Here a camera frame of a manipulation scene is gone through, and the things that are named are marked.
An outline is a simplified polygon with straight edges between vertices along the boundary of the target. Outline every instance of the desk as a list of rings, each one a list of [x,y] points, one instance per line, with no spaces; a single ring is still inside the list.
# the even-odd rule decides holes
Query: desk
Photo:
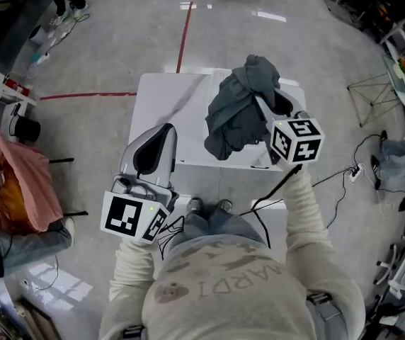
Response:
[[[226,161],[216,159],[204,148],[208,136],[207,107],[218,94],[219,83],[230,74],[228,69],[214,69],[213,74],[143,74],[133,110],[129,143],[144,131],[169,122],[178,135],[177,164],[265,169],[251,167],[266,153],[264,142],[247,145],[241,152],[233,152]],[[306,108],[303,89],[289,84],[282,84],[281,89],[298,100],[303,109]],[[267,169],[280,170],[272,164]]]

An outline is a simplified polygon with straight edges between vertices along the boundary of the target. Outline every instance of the sleeve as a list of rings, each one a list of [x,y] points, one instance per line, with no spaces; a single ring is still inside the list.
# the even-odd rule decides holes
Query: sleeve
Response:
[[[365,303],[356,282],[335,262],[335,252],[322,221],[311,178],[303,169],[284,186],[287,208],[287,267],[313,293],[329,293],[341,311],[349,339],[357,339],[365,326]]]
[[[119,333],[142,324],[142,308],[154,282],[151,246],[123,239],[116,251],[114,279],[110,282],[110,304],[99,331],[99,339],[118,339]]]

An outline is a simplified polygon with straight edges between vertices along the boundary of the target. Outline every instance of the plug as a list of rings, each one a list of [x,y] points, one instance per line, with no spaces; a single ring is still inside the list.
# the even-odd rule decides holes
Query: plug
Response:
[[[365,170],[365,165],[363,163],[358,164],[355,166],[352,170],[352,172],[349,173],[348,179],[351,184],[355,183],[358,178],[360,178],[362,175],[362,172]]]

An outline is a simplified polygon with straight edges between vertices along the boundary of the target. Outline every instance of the beige sweatshirt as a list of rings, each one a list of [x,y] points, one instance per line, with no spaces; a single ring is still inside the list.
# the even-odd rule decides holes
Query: beige sweatshirt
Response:
[[[154,281],[150,247],[123,241],[99,338],[122,339],[126,328],[144,325],[148,339],[312,340],[307,294],[329,293],[349,339],[357,339],[365,323],[363,297],[334,261],[305,170],[284,185],[283,197],[286,264],[250,239],[201,237],[171,250]]]

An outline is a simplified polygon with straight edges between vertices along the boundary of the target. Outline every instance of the gray floor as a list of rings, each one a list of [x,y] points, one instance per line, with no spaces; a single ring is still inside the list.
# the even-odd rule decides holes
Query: gray floor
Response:
[[[88,1],[90,19],[54,48],[50,60],[30,81],[43,96],[136,91],[143,73],[172,72],[187,13],[180,4],[194,1],[183,71],[233,68],[242,65],[248,54],[257,54],[273,62],[282,77],[299,82],[308,111],[326,133],[321,157],[310,166],[314,182],[350,166],[356,145],[367,135],[383,129],[391,138],[405,135],[401,107],[359,127],[346,85],[383,73],[382,50],[368,36],[337,21],[323,0]],[[258,17],[258,11],[286,21]],[[89,212],[88,217],[76,218],[76,245],[58,256],[61,282],[46,291],[21,287],[52,316],[63,339],[95,339],[108,301],[119,241],[98,228],[101,203],[127,142],[134,104],[133,97],[63,98],[42,101],[34,111],[42,124],[38,147],[49,158],[76,158],[72,164],[52,169],[64,209]],[[371,139],[359,149],[357,160],[367,164],[377,150],[377,139]],[[236,213],[248,209],[279,179],[280,174],[268,172],[197,166],[177,166],[172,177],[179,193],[210,202],[231,199]],[[385,198],[380,194],[380,205],[367,178],[355,185],[346,181],[346,188],[330,238],[345,269],[369,299],[376,260],[399,238],[404,216],[397,213],[399,194]],[[328,223],[343,193],[341,176],[315,191]],[[264,210],[263,216],[273,249],[283,258],[284,212]],[[253,218],[249,220],[258,226]],[[44,286],[55,276],[54,262],[50,259],[45,267],[24,271],[17,278],[25,276]]]

